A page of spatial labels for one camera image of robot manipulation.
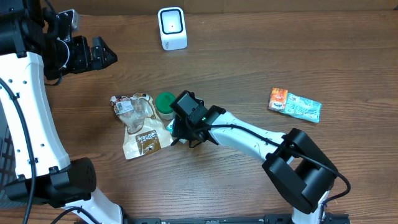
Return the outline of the small teal white packet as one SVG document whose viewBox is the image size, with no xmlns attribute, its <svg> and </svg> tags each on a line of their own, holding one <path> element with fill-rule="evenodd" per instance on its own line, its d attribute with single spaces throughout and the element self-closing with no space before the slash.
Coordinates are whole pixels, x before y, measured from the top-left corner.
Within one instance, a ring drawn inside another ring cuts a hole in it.
<svg viewBox="0 0 398 224">
<path fill-rule="evenodd" d="M 173 131 L 174 131 L 174 123 L 175 123 L 175 119 L 171 120 L 170 123 L 166 126 L 166 130 L 168 130 L 171 134 L 173 134 Z M 182 144 L 185 144 L 187 142 L 186 139 L 180 139 L 179 141 Z"/>
</svg>

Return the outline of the green lid jar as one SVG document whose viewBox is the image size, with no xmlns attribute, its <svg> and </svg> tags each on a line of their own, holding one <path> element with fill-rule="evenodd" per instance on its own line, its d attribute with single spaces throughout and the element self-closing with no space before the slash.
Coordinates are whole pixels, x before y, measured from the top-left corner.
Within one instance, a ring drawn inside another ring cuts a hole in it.
<svg viewBox="0 0 398 224">
<path fill-rule="evenodd" d="M 159 116 L 164 120 L 172 120 L 175 117 L 175 111 L 170 107 L 170 104 L 175 100 L 174 94 L 170 92 L 160 93 L 156 100 L 155 105 Z"/>
</svg>

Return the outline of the brown beige cookie pouch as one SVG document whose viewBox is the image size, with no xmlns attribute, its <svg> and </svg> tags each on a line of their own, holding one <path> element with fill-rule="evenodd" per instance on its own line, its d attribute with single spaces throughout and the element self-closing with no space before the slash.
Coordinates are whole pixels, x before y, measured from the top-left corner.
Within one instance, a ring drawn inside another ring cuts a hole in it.
<svg viewBox="0 0 398 224">
<path fill-rule="evenodd" d="M 173 142 L 150 95 L 112 96 L 110 105 L 125 125 L 123 151 L 127 160 L 159 151 Z"/>
</svg>

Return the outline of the small orange snack packet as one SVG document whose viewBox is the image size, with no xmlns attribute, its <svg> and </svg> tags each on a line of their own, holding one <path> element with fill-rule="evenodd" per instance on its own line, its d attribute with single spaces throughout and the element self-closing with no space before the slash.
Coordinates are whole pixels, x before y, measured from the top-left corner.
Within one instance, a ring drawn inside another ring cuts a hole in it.
<svg viewBox="0 0 398 224">
<path fill-rule="evenodd" d="M 282 112 L 285 109 L 288 90 L 274 87 L 270 93 L 268 108 Z"/>
</svg>

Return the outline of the teal tissue packet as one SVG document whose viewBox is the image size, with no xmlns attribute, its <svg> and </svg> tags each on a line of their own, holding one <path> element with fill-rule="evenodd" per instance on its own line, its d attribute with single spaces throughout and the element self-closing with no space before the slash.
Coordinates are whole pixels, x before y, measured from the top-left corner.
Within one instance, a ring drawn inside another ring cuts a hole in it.
<svg viewBox="0 0 398 224">
<path fill-rule="evenodd" d="M 319 123 L 321 108 L 322 104 L 317 101 L 289 93 L 282 113 L 294 118 Z"/>
</svg>

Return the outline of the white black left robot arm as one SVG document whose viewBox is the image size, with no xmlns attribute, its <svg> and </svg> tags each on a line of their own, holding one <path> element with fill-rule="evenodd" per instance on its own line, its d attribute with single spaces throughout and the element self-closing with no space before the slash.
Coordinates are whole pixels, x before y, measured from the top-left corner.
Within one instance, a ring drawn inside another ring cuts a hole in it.
<svg viewBox="0 0 398 224">
<path fill-rule="evenodd" d="M 10 201 L 50 205 L 87 223 L 126 223 L 123 209 L 97 186 L 90 159 L 71 160 L 57 134 L 46 86 L 63 76 L 102 70 L 117 55 L 101 37 L 73 36 L 79 16 L 39 1 L 1 2 L 1 103 L 14 145 Z"/>
</svg>

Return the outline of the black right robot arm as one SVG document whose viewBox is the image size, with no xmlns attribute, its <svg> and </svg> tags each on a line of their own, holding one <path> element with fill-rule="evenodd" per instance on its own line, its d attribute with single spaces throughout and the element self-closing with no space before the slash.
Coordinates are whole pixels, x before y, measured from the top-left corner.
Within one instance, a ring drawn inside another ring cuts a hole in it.
<svg viewBox="0 0 398 224">
<path fill-rule="evenodd" d="M 257 159 L 280 195 L 294 208 L 292 223 L 323 223 L 326 198 L 338 169 L 299 129 L 276 133 L 241 121 L 224 108 L 206 109 L 203 100 L 183 91 L 170 104 L 176 114 L 173 137 L 190 148 L 210 141 Z"/>
</svg>

